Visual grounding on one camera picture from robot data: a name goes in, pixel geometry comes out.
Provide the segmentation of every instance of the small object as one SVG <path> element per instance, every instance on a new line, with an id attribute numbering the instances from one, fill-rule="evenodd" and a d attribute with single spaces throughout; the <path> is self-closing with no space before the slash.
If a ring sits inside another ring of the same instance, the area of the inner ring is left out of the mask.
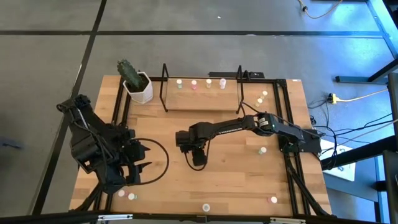
<path id="1" fill-rule="evenodd" d="M 177 88 L 182 88 L 182 80 L 177 80 Z"/>
<path id="2" fill-rule="evenodd" d="M 197 89 L 197 81 L 196 80 L 192 80 L 192 82 L 191 82 L 191 88 L 192 88 L 192 90 L 196 90 Z"/>
<path id="3" fill-rule="evenodd" d="M 125 192 L 124 190 L 120 190 L 120 191 L 118 192 L 118 196 L 119 196 L 119 197 L 123 197 L 123 196 L 125 196 L 125 194 L 126 194 L 126 192 Z"/>
<path id="4" fill-rule="evenodd" d="M 267 148 L 266 147 L 261 147 L 261 149 L 259 150 L 259 154 L 262 155 L 264 153 L 267 152 Z"/>
<path id="5" fill-rule="evenodd" d="M 211 79 L 206 80 L 206 87 L 210 88 L 211 87 Z"/>
<path id="6" fill-rule="evenodd" d="M 262 103 L 262 99 L 259 98 L 259 99 L 257 99 L 255 106 L 259 107 L 261 103 Z"/>
<path id="7" fill-rule="evenodd" d="M 225 78 L 220 79 L 220 88 L 222 90 L 225 89 L 225 85 L 226 85 L 226 79 Z"/>
<path id="8" fill-rule="evenodd" d="M 268 198 L 268 202 L 270 202 L 270 203 L 277 203 L 277 202 L 278 202 L 278 199 L 277 199 L 275 196 L 269 197 L 269 198 Z"/>
<path id="9" fill-rule="evenodd" d="M 261 96 L 260 96 L 260 99 L 263 100 L 267 95 L 268 95 L 268 92 L 267 91 L 263 91 Z"/>
<path id="10" fill-rule="evenodd" d="M 134 199 L 137 199 L 137 195 L 133 193 L 129 194 L 129 200 L 134 200 Z"/>
<path id="11" fill-rule="evenodd" d="M 210 205 L 209 204 L 203 204 L 201 209 L 203 209 L 204 212 L 209 212 L 210 211 Z"/>

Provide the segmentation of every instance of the concrete floor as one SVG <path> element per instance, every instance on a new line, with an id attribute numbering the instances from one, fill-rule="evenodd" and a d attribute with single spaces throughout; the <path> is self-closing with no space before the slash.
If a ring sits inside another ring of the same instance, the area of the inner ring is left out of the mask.
<path id="1" fill-rule="evenodd" d="M 321 14 L 334 4 L 305 2 L 312 14 Z M 99 5 L 99 0 L 3 0 L 0 30 L 91 30 Z M 117 0 L 108 1 L 99 29 L 377 31 L 377 25 L 365 3 L 343 3 L 333 14 L 311 20 L 292 0 Z M 55 105 L 68 98 L 87 41 L 87 36 L 0 36 L 0 136 L 24 145 L 21 150 L 0 150 L 2 217 L 29 212 L 61 118 Z M 160 75 L 162 63 L 166 63 L 172 76 L 205 76 L 208 72 L 235 71 L 242 65 L 243 69 L 264 72 L 267 78 L 298 78 L 303 80 L 308 102 L 328 93 L 354 98 L 385 88 L 337 84 L 333 78 L 369 76 L 393 59 L 380 38 L 97 36 L 80 93 L 95 102 L 102 76 L 117 74 L 116 61 L 121 58 L 150 76 Z M 330 127 L 355 128 L 390 112 L 389 96 L 384 92 L 331 106 Z M 319 124 L 325 124 L 322 108 L 311 110 L 311 114 Z M 391 134 L 393 129 L 388 127 L 358 140 L 377 141 Z M 69 206 L 77 170 L 69 138 L 68 133 L 45 213 L 64 212 Z M 330 193 L 330 201 L 339 217 L 374 218 L 367 214 L 374 211 L 373 203 L 358 204 L 358 198 L 348 203 L 347 197 L 343 200 L 336 194 Z M 353 204 L 359 209 L 352 209 Z"/>

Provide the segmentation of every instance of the white hexagonal pot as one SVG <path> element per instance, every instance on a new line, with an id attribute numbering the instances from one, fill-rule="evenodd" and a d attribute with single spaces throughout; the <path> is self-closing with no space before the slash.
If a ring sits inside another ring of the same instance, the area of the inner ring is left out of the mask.
<path id="1" fill-rule="evenodd" d="M 127 88 L 126 86 L 126 81 L 123 82 L 123 86 L 131 96 L 132 100 L 134 100 L 137 103 L 144 104 L 149 102 L 154 97 L 154 91 L 152 89 L 152 82 L 150 81 L 147 74 L 145 72 L 138 72 L 138 75 L 144 75 L 148 79 L 148 85 L 145 87 L 144 91 L 138 93 L 130 92 L 129 88 Z"/>

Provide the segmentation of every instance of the wooden table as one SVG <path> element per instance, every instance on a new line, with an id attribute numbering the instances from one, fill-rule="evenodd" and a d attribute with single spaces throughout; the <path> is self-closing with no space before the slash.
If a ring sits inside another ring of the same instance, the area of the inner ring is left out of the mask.
<path id="1" fill-rule="evenodd" d="M 119 79 L 119 76 L 104 76 L 99 90 L 95 113 L 106 123 L 111 121 Z M 311 128 L 301 81 L 287 80 L 287 86 L 295 124 L 302 128 Z M 158 93 L 160 82 L 153 82 L 153 88 L 154 93 Z M 268 95 L 258 109 L 276 114 L 271 84 L 245 83 L 244 101 L 253 105 L 264 90 Z M 279 94 L 286 118 L 282 90 Z M 254 114 L 247 107 L 245 110 L 246 114 Z M 136 194 L 136 200 L 128 200 L 114 194 L 111 210 L 131 213 L 203 214 L 202 205 L 208 203 L 211 207 L 208 214 L 211 215 L 291 216 L 287 175 L 276 135 L 260 137 L 250 131 L 239 131 L 217 136 L 211 141 L 208 165 L 201 172 L 191 170 L 184 155 L 175 146 L 176 131 L 188 130 L 190 125 L 199 121 L 216 123 L 234 118 L 237 118 L 237 114 L 232 111 L 166 113 L 158 94 L 154 94 L 153 100 L 144 105 L 131 102 L 127 125 L 136 130 L 138 138 L 151 138 L 163 144 L 170 156 L 170 166 L 165 176 L 153 184 L 123 188 Z M 151 148 L 143 162 L 153 162 L 145 167 L 141 174 L 141 180 L 147 181 L 156 178 L 163 171 L 165 155 L 155 144 L 142 143 Z M 260 156 L 258 150 L 262 146 L 267 148 L 267 152 Z M 319 161 L 314 155 L 307 153 L 301 153 L 301 158 L 306 186 L 323 209 L 330 213 Z M 70 208 L 79 206 L 96 183 L 94 173 L 87 175 L 80 169 Z M 303 213 L 300 191 L 297 186 L 295 189 L 299 212 Z M 272 196 L 278 198 L 277 204 L 268 202 L 267 199 Z M 105 198 L 102 197 L 101 208 L 104 208 Z"/>

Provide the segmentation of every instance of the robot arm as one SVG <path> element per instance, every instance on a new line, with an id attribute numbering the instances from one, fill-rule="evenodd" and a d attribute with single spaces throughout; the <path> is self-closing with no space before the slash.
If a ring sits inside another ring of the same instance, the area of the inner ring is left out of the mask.
<path id="1" fill-rule="evenodd" d="M 139 174 L 150 162 L 134 163 L 145 159 L 145 151 L 149 149 L 133 139 L 134 130 L 104 123 L 83 95 L 60 103 L 57 109 L 69 122 L 72 157 L 87 174 L 96 173 L 105 193 L 112 194 L 123 185 L 141 182 Z M 126 177 L 123 166 L 129 171 Z"/>
<path id="2" fill-rule="evenodd" d="M 272 114 L 258 113 L 246 115 L 242 118 L 223 121 L 220 123 L 199 122 L 189 127 L 188 131 L 175 133 L 175 142 L 182 153 L 192 151 L 193 165 L 201 166 L 207 163 L 207 156 L 203 150 L 205 143 L 220 134 L 236 131 L 252 131 L 259 136 L 280 134 L 289 142 L 300 144 L 304 142 L 301 129 L 287 126 L 278 122 Z"/>

